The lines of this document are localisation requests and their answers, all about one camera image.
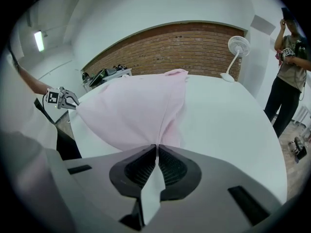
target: wooden floor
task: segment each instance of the wooden floor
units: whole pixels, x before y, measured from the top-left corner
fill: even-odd
[[[68,121],[69,116],[68,113],[66,113],[57,123],[57,127],[74,139],[71,125]],[[298,127],[297,124],[294,125],[290,122],[279,138],[287,171],[287,200],[301,191],[306,178],[310,174],[311,145],[307,147],[307,155],[302,158],[299,163],[296,163],[295,157],[288,146],[288,143],[293,141],[296,136],[299,136],[304,129],[304,126],[301,125]]]

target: ceiling light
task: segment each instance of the ceiling light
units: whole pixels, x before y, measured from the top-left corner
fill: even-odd
[[[43,46],[43,40],[42,40],[42,33],[41,31],[38,31],[37,33],[35,33],[35,41],[37,43],[39,52],[44,50],[44,46]]]

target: white fan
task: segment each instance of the white fan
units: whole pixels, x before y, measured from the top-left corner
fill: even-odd
[[[228,82],[234,82],[234,78],[229,74],[229,70],[237,57],[243,57],[249,54],[251,50],[251,45],[244,37],[233,36],[228,41],[228,48],[230,52],[232,52],[235,55],[235,57],[233,58],[231,64],[229,65],[227,72],[221,73],[220,76]]]

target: pink fabric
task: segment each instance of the pink fabric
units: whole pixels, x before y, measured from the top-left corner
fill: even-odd
[[[77,113],[103,141],[120,149],[149,144],[180,146],[176,117],[188,72],[121,77],[77,106]]]

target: person's arm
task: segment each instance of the person's arm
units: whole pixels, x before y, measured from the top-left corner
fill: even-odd
[[[24,68],[19,67],[19,73],[26,84],[32,89],[34,93],[44,95],[47,93],[48,88],[52,88],[47,84],[35,79]]]
[[[276,51],[277,50],[283,50],[283,35],[284,35],[284,32],[285,32],[285,28],[286,28],[284,19],[282,19],[280,21],[280,25],[281,25],[281,30],[278,33],[278,36],[276,38],[276,42],[274,44],[274,49]]]
[[[288,64],[296,64],[307,71],[311,71],[311,61],[309,60],[304,60],[298,57],[285,57],[285,62]]]

